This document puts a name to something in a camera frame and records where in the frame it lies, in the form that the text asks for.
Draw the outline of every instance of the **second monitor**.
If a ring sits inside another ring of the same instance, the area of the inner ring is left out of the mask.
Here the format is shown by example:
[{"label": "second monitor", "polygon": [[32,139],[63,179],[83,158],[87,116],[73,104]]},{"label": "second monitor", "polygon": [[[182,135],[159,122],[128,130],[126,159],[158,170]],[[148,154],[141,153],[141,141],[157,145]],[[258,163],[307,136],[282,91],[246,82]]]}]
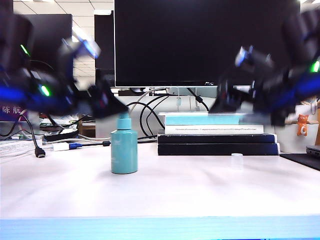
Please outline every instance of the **second monitor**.
[{"label": "second monitor", "polygon": [[[115,85],[217,83],[241,46],[289,64],[281,26],[297,0],[115,0]],[[236,74],[239,85],[251,84]]]}]

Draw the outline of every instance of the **fox figurine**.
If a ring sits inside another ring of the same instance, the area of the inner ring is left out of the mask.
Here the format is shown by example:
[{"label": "fox figurine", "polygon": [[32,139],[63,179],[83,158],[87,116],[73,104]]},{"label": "fox figurine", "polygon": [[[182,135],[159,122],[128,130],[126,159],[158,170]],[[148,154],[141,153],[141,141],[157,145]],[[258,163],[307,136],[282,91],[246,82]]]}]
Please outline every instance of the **fox figurine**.
[{"label": "fox figurine", "polygon": [[307,121],[309,115],[299,114],[298,117],[298,131],[296,133],[297,136],[304,135],[307,136]]}]

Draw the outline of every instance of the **green led light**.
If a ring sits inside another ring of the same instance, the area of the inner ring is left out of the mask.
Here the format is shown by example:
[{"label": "green led light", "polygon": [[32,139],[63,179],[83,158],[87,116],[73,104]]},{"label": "green led light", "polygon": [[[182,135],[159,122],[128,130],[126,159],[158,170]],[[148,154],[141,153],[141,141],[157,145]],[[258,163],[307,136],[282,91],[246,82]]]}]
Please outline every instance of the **green led light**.
[{"label": "green led light", "polygon": [[20,47],[22,48],[22,50],[24,51],[25,54],[27,54],[30,57],[29,52],[27,51],[27,49],[25,48],[25,46],[23,46],[22,44],[20,45]]},{"label": "green led light", "polygon": [[320,61],[316,61],[314,64],[312,64],[310,72],[317,73],[319,72],[319,68],[320,68]]},{"label": "green led light", "polygon": [[48,90],[48,88],[46,86],[42,85],[41,86],[41,90],[42,90],[44,95],[46,95],[47,97],[50,96],[50,92],[49,92],[49,90]]}]

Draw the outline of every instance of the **spray bottle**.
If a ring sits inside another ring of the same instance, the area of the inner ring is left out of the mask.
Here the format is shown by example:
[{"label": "spray bottle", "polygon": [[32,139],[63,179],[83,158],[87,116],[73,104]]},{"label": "spray bottle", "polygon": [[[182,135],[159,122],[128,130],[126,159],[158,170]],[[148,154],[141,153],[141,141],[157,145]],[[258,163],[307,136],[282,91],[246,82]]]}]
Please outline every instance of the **spray bottle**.
[{"label": "spray bottle", "polygon": [[111,172],[131,174],[138,170],[138,133],[131,129],[128,112],[116,121],[117,130],[111,132]]}]

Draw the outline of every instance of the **book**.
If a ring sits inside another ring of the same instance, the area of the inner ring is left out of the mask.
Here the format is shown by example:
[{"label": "book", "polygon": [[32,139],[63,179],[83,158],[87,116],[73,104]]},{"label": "book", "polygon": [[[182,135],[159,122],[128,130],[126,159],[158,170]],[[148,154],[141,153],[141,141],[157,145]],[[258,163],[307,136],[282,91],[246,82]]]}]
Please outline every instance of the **book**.
[{"label": "book", "polygon": [[161,156],[245,156],[279,155],[278,143],[159,143]]},{"label": "book", "polygon": [[243,135],[263,134],[263,125],[166,125],[165,134]]},{"label": "book", "polygon": [[238,125],[245,113],[184,112],[164,114],[165,125]]},{"label": "book", "polygon": [[238,134],[238,135],[188,135],[165,134],[159,131],[159,144],[237,144],[237,143],[276,143],[275,134]]}]

